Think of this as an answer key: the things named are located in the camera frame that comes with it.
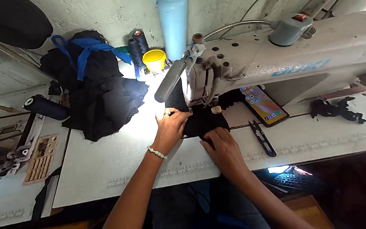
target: ruler markings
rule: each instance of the ruler markings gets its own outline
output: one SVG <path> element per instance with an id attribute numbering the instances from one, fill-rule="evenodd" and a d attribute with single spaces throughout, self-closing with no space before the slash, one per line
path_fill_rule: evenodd
<path id="1" fill-rule="evenodd" d="M 331 140 L 324 140 L 320 142 L 312 142 L 306 143 L 302 145 L 294 145 L 290 147 L 282 147 L 276 150 L 278 155 L 288 155 L 288 154 L 299 154 L 305 152 L 307 150 L 315 149 L 315 148 L 326 148 L 333 145 L 342 145 L 345 143 L 358 142 L 366 140 L 366 134 L 353 134 L 346 137 L 340 137 Z M 264 152 L 257 152 L 258 154 L 245 154 L 242 155 L 245 163 L 252 163 L 263 161 L 269 159 L 270 157 L 265 155 Z M 201 172 L 210 171 L 213 169 L 217 169 L 216 165 L 213 162 L 200 162 L 189 165 L 182 165 L 173 168 L 162 169 L 159 171 L 156 176 L 156 180 L 170 179 L 190 174 L 196 174 Z M 107 182 L 107 189 L 124 187 L 128 184 L 131 176 L 119 177 L 116 179 L 109 180 Z"/>

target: red switch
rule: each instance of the red switch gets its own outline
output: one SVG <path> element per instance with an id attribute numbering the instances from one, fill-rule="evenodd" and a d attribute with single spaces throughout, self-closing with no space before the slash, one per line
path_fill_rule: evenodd
<path id="1" fill-rule="evenodd" d="M 292 19 L 295 19 L 296 21 L 303 22 L 307 18 L 307 15 L 304 14 L 298 14 L 294 16 Z"/>

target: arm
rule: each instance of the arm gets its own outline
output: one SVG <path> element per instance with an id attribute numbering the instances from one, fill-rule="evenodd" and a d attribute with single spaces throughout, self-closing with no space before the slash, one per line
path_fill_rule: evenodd
<path id="1" fill-rule="evenodd" d="M 250 200 L 264 215 L 288 229 L 313 229 L 300 216 L 296 215 L 279 200 L 253 174 L 244 162 L 241 150 L 227 129 L 221 127 L 208 132 L 205 138 L 211 139 L 215 150 L 205 141 L 201 145 L 210 154 L 221 173 Z"/>
<path id="2" fill-rule="evenodd" d="M 166 108 L 165 113 L 175 112 L 172 116 L 164 115 L 158 119 L 158 132 L 150 146 L 163 155 L 169 153 L 182 136 L 187 118 L 192 114 Z M 156 175 L 163 159 L 147 151 L 144 159 L 132 176 L 122 195 L 109 214 L 104 229 L 142 228 L 146 209 Z"/>

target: yellow container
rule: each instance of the yellow container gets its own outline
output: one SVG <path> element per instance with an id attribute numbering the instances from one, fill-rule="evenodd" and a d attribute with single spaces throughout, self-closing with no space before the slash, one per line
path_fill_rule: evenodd
<path id="1" fill-rule="evenodd" d="M 160 49 L 147 51 L 142 57 L 143 63 L 151 72 L 160 72 L 165 68 L 166 53 Z"/>

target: hand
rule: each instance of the hand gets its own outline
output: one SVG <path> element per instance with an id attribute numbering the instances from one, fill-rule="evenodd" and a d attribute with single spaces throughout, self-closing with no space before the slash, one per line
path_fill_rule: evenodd
<path id="1" fill-rule="evenodd" d="M 183 135 L 183 129 L 187 119 L 193 114 L 190 112 L 181 112 L 175 108 L 166 108 L 165 115 L 162 118 L 156 117 L 158 122 L 158 132 L 155 141 L 150 146 L 163 155 L 168 154 Z"/>
<path id="2" fill-rule="evenodd" d="M 201 145 L 227 179 L 233 183 L 240 183 L 249 175 L 250 171 L 242 158 L 241 150 L 227 129 L 217 127 L 204 137 L 213 141 L 215 149 L 205 141 L 201 141 Z"/>

